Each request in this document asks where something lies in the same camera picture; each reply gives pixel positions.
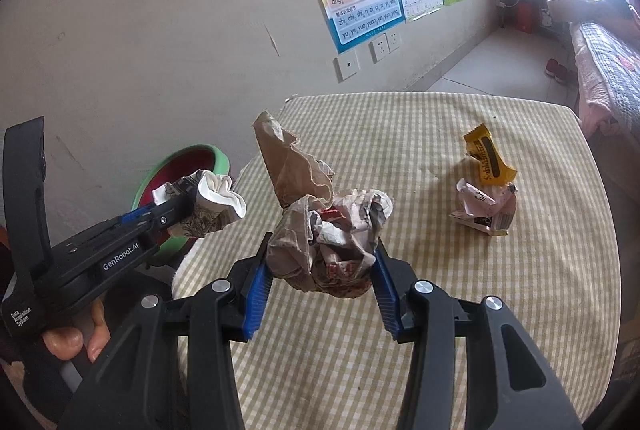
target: cable outlet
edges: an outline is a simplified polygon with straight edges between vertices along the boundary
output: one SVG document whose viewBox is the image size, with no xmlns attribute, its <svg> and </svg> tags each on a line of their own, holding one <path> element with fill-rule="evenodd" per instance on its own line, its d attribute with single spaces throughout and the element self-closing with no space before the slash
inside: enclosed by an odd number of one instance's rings
<svg viewBox="0 0 640 430">
<path fill-rule="evenodd" d="M 379 62 L 387 56 L 389 54 L 389 44 L 386 41 L 386 34 L 382 33 L 382 35 L 375 37 L 369 42 L 369 48 L 371 49 L 374 62 Z"/>
<path fill-rule="evenodd" d="M 393 33 L 387 33 L 386 40 L 389 44 L 389 52 L 398 49 L 400 47 L 400 44 L 402 43 L 402 40 L 400 39 L 400 33 L 397 31 Z"/>
</svg>

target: tiled floor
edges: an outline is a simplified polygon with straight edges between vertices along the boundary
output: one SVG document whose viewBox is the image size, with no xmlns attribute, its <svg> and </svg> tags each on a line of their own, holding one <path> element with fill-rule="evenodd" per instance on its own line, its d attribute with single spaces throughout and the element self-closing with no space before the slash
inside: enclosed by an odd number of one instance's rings
<svg viewBox="0 0 640 430">
<path fill-rule="evenodd" d="M 428 91 L 492 94 L 573 106 L 577 88 L 564 87 L 543 72 L 549 58 L 566 65 L 567 56 L 557 41 L 499 28 Z"/>
</svg>

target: human hand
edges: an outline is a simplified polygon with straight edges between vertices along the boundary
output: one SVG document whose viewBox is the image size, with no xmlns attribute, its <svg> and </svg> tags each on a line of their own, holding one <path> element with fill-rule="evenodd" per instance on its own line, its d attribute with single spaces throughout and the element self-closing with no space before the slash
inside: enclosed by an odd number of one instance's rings
<svg viewBox="0 0 640 430">
<path fill-rule="evenodd" d="M 111 337 L 107 322 L 104 320 L 104 306 L 99 298 L 91 304 L 91 318 L 94 320 L 95 327 L 94 334 L 86 345 L 86 353 L 89 361 L 93 363 Z M 75 327 L 49 329 L 42 333 L 42 339 L 47 350 L 63 361 L 76 357 L 84 344 L 80 329 Z"/>
</svg>

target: table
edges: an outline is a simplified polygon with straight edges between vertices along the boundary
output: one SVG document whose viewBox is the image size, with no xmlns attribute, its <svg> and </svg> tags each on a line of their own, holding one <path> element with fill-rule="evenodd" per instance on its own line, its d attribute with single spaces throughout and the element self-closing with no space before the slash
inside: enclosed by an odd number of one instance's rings
<svg viewBox="0 0 640 430">
<path fill-rule="evenodd" d="M 503 298 L 585 418 L 609 381 L 618 338 L 620 269 L 602 181 L 568 108 L 495 96 L 377 92 L 295 98 L 276 114 L 301 148 L 335 170 L 334 188 L 378 188 L 395 200 L 382 233 L 451 296 Z M 455 184 L 477 178 L 463 134 L 485 122 L 518 169 L 518 211 L 504 237 L 453 222 Z M 176 298 L 255 254 L 280 208 L 258 154 L 236 190 L 247 216 L 197 244 L 174 280 Z M 179 344 L 186 373 L 186 341 Z M 355 300 L 274 280 L 255 338 L 232 344 L 247 428 L 394 428 L 411 345 L 384 331 L 373 291 Z M 464 350 L 456 355 L 452 428 L 464 422 Z"/>
</svg>

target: metal bolt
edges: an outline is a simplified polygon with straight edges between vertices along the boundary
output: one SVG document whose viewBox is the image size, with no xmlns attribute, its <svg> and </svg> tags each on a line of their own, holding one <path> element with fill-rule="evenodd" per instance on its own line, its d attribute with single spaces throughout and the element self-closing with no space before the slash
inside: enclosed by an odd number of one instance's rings
<svg viewBox="0 0 640 430">
<path fill-rule="evenodd" d="M 140 305 L 142 305 L 143 308 L 145 309 L 151 309 L 152 307 L 156 307 L 158 305 L 158 297 L 156 295 L 149 295 L 149 296 L 145 296 L 142 299 L 142 302 L 140 302 Z"/>
<path fill-rule="evenodd" d="M 494 311 L 502 309 L 502 300 L 497 296 L 488 296 L 484 303 L 489 309 L 493 309 Z"/>
<path fill-rule="evenodd" d="M 418 282 L 416 282 L 414 285 L 414 289 L 418 293 L 430 293 L 431 291 L 433 291 L 433 284 L 431 282 L 427 282 L 426 280 L 418 280 Z"/>
<path fill-rule="evenodd" d="M 213 284 L 211 284 L 211 288 L 216 293 L 223 293 L 231 289 L 231 282 L 229 282 L 229 280 L 226 280 L 224 278 L 220 278 L 216 280 Z"/>
</svg>

